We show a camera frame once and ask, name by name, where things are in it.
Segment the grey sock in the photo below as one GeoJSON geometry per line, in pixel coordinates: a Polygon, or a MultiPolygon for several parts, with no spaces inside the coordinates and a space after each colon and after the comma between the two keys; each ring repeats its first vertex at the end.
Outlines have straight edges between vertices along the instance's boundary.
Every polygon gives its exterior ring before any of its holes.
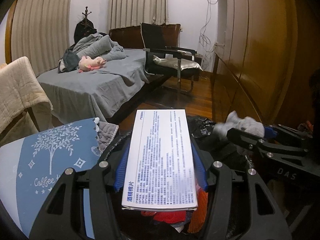
{"type": "Polygon", "coordinates": [[[217,135],[221,141],[226,141],[227,132],[231,128],[236,128],[261,138],[263,138],[265,135],[265,129],[262,123],[257,122],[255,119],[249,116],[246,116],[243,119],[239,118],[236,111],[232,111],[228,114],[225,123],[216,123],[213,128],[213,134],[217,135]]]}

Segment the orange knitted cloth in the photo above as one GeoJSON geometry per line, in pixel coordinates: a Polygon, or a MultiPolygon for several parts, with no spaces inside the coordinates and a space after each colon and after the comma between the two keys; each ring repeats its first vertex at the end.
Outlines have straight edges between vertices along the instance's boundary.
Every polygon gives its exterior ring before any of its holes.
{"type": "Polygon", "coordinates": [[[203,191],[203,189],[199,189],[197,193],[197,201],[198,207],[192,214],[188,233],[197,233],[199,232],[206,220],[207,215],[207,206],[208,206],[208,193],[203,191]]]}

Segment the white printed paper box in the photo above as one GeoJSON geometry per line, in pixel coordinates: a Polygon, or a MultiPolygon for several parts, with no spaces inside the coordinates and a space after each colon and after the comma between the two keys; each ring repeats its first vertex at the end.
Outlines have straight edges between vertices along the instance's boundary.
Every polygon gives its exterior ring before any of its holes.
{"type": "Polygon", "coordinates": [[[183,109],[136,112],[127,158],[123,209],[196,210],[193,152],[183,109]]]}

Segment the red glove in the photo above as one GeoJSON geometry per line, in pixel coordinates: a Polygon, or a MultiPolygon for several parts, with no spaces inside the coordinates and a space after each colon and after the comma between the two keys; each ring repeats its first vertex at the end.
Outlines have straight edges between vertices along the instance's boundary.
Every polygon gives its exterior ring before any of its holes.
{"type": "Polygon", "coordinates": [[[153,211],[141,211],[144,217],[152,217],[157,222],[165,222],[167,224],[176,224],[184,222],[186,218],[186,211],[174,211],[174,212],[153,212],[153,211]]]}

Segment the black-lined trash bin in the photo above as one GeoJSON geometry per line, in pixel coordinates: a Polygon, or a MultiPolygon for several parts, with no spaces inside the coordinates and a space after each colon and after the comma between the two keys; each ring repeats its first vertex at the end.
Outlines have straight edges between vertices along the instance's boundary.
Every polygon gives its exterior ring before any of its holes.
{"type": "MultiPolygon", "coordinates": [[[[226,141],[221,141],[217,135],[213,134],[215,123],[212,120],[201,116],[188,116],[187,122],[189,131],[201,150],[210,153],[220,150],[222,153],[226,153],[232,148],[226,141]]],[[[116,137],[104,152],[110,155],[122,149],[125,140],[130,134],[130,132],[121,134],[118,131],[116,137]]],[[[116,194],[114,207],[116,208],[116,219],[122,239],[200,239],[201,232],[204,229],[203,225],[199,232],[188,233],[193,211],[186,211],[184,222],[167,224],[165,222],[157,222],[152,217],[144,217],[141,215],[141,211],[129,212],[122,210],[119,203],[120,198],[116,194]]]]}

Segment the blue tree-print table cover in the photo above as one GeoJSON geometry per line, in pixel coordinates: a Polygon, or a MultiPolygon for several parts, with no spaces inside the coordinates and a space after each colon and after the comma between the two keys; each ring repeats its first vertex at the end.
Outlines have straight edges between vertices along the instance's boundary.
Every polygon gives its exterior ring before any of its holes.
{"type": "Polygon", "coordinates": [[[97,163],[98,123],[84,119],[1,147],[1,202],[26,236],[65,169],[85,171],[97,163]]]}

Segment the grey quilted pad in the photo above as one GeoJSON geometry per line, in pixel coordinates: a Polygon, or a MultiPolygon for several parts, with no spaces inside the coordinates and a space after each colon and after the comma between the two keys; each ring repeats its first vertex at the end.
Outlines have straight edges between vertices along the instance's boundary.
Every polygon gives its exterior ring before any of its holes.
{"type": "Polygon", "coordinates": [[[100,157],[101,154],[106,150],[110,143],[116,137],[119,126],[116,124],[111,124],[109,122],[99,121],[96,125],[97,131],[97,142],[98,146],[91,147],[91,151],[97,157],[100,157]]]}

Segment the silver chair cushion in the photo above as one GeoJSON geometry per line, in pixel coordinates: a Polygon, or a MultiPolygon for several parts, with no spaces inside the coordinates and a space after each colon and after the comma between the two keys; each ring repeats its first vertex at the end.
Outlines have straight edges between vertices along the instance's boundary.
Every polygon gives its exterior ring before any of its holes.
{"type": "MultiPolygon", "coordinates": [[[[172,58],[162,59],[162,58],[159,58],[154,55],[153,62],[158,66],[178,69],[178,59],[177,58],[172,57],[172,58]]],[[[186,60],[186,59],[181,59],[180,69],[181,70],[185,70],[185,69],[202,70],[201,66],[197,62],[191,61],[191,60],[186,60]]]]}

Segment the black office chair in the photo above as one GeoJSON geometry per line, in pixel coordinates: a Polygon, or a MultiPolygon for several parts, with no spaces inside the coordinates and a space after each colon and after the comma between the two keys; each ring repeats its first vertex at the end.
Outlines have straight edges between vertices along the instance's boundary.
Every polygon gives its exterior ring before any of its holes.
{"type": "Polygon", "coordinates": [[[145,51],[144,71],[149,75],[163,75],[166,77],[175,77],[177,79],[177,91],[179,93],[191,93],[194,88],[194,82],[199,79],[198,69],[180,69],[181,59],[191,60],[201,65],[202,56],[193,49],[166,46],[161,26],[141,23],[140,33],[143,40],[145,51]],[[177,58],[178,69],[158,66],[153,62],[153,56],[159,58],[177,58]]]}

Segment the beige striped blanket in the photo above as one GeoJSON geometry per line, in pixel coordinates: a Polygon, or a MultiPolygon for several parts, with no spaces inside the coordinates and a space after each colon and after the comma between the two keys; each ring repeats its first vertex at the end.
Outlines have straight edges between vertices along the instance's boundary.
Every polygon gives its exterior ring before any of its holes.
{"type": "Polygon", "coordinates": [[[1,146],[52,128],[52,110],[26,56],[1,65],[1,146]]]}

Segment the pink plush toy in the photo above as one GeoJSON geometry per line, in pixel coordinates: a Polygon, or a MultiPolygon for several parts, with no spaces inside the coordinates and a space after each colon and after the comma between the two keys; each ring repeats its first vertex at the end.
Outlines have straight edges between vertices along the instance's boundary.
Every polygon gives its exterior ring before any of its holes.
{"type": "Polygon", "coordinates": [[[100,56],[96,57],[95,59],[92,59],[89,56],[83,56],[79,61],[79,72],[89,72],[103,68],[106,62],[107,61],[100,56]]]}

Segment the dark wooden headboard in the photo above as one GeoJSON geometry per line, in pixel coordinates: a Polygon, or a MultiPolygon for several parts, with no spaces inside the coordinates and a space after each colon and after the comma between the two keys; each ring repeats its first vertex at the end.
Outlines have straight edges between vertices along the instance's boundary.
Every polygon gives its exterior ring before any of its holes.
{"type": "MultiPolygon", "coordinates": [[[[181,31],[180,24],[161,25],[166,46],[177,47],[181,31]]],[[[118,42],[123,48],[143,49],[143,40],[140,34],[140,26],[111,29],[109,36],[112,41],[118,42]]]]}

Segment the beige curtain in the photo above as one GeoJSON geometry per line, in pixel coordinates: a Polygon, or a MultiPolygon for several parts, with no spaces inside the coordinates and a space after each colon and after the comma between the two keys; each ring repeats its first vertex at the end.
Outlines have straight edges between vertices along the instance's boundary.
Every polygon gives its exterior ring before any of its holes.
{"type": "Polygon", "coordinates": [[[71,0],[17,0],[11,58],[26,56],[36,76],[57,67],[69,47],[71,0]]]}
{"type": "Polygon", "coordinates": [[[168,22],[167,0],[109,0],[108,28],[163,25],[168,22]]]}

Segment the wooden coat rack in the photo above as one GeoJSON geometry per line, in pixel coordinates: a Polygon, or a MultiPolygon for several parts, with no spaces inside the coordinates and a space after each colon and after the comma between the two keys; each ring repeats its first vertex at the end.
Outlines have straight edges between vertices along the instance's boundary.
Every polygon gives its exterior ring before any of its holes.
{"type": "Polygon", "coordinates": [[[93,22],[88,19],[88,15],[91,13],[91,11],[88,11],[88,7],[85,7],[85,12],[82,13],[84,19],[75,27],[74,43],[78,43],[82,38],[97,33],[97,29],[95,29],[93,22]]]}

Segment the left beige curtain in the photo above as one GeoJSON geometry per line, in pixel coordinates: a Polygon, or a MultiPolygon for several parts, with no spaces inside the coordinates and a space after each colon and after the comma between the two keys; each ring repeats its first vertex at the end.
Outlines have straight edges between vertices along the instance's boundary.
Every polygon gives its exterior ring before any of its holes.
{"type": "Polygon", "coordinates": [[[69,47],[71,0],[17,0],[11,58],[26,56],[36,76],[57,67],[69,47]]]}

